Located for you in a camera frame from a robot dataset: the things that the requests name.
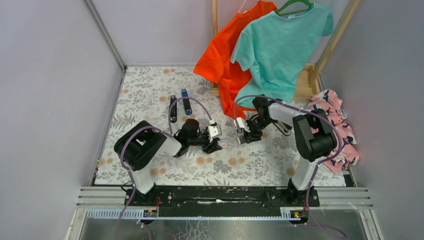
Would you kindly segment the blue stapler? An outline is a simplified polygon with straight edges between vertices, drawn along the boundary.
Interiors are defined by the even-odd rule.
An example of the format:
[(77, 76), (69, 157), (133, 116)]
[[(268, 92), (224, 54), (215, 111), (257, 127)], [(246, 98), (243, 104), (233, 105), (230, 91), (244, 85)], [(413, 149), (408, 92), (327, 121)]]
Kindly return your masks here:
[[(183, 88), (181, 90), (181, 96), (182, 97), (188, 97), (189, 96), (188, 92), (185, 88)], [(185, 114), (187, 116), (190, 116), (193, 113), (190, 100), (188, 98), (184, 98), (182, 101), (183, 101), (183, 107), (184, 107)]]

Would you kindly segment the small black stapler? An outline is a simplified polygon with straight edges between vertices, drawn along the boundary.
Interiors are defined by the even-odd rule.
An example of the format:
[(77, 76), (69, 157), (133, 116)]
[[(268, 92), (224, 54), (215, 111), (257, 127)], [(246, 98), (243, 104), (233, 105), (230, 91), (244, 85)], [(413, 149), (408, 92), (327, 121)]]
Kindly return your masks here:
[(176, 123), (177, 122), (177, 104), (175, 101), (177, 100), (175, 95), (170, 96), (170, 103), (169, 103), (169, 122), (170, 123)]

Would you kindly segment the red staple box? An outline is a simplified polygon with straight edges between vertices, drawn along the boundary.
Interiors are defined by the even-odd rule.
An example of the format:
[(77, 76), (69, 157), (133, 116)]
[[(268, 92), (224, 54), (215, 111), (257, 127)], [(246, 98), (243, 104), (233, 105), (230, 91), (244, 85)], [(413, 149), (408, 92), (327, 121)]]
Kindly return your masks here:
[(219, 140), (217, 143), (222, 149), (226, 149), (228, 147), (226, 140)]

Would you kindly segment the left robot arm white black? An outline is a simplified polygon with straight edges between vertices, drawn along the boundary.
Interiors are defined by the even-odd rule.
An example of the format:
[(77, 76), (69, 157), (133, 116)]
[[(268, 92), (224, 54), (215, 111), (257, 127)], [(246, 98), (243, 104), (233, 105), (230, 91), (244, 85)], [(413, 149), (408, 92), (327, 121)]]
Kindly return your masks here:
[(155, 180), (150, 175), (149, 164), (158, 152), (179, 158), (193, 146), (211, 154), (223, 149), (219, 145), (221, 134), (220, 126), (213, 120), (201, 130), (200, 123), (190, 118), (173, 136), (143, 120), (119, 138), (113, 150), (137, 191), (136, 199), (148, 206), (155, 200), (152, 190)]

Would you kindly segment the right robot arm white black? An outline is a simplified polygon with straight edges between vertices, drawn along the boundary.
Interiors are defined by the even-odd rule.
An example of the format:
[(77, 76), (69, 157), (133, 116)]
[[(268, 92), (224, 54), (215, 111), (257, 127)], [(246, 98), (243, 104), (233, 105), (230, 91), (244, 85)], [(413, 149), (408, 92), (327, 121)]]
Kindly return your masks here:
[(273, 122), (281, 122), (293, 131), (300, 160), (287, 185), (287, 201), (293, 206), (306, 199), (320, 164), (334, 159), (342, 150), (342, 137), (328, 120), (324, 110), (307, 110), (264, 95), (252, 95), (258, 113), (256, 119), (234, 119), (235, 130), (244, 136), (239, 144), (260, 140), (260, 131)]

